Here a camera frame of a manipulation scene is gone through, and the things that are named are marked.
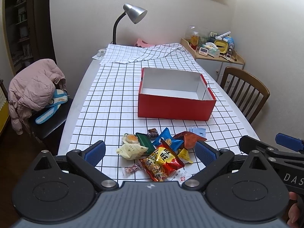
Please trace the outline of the person's hand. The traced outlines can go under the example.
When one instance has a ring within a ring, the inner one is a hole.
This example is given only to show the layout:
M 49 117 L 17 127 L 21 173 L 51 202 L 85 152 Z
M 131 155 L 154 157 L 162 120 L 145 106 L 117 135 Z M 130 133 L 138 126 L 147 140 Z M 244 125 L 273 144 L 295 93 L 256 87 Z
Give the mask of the person's hand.
M 298 195 L 294 192 L 289 192 L 289 199 L 295 201 L 295 203 L 292 204 L 288 211 L 289 220 L 287 221 L 287 225 L 292 228 L 299 228 L 297 223 L 297 220 L 300 217 L 300 209 L 297 206 Z

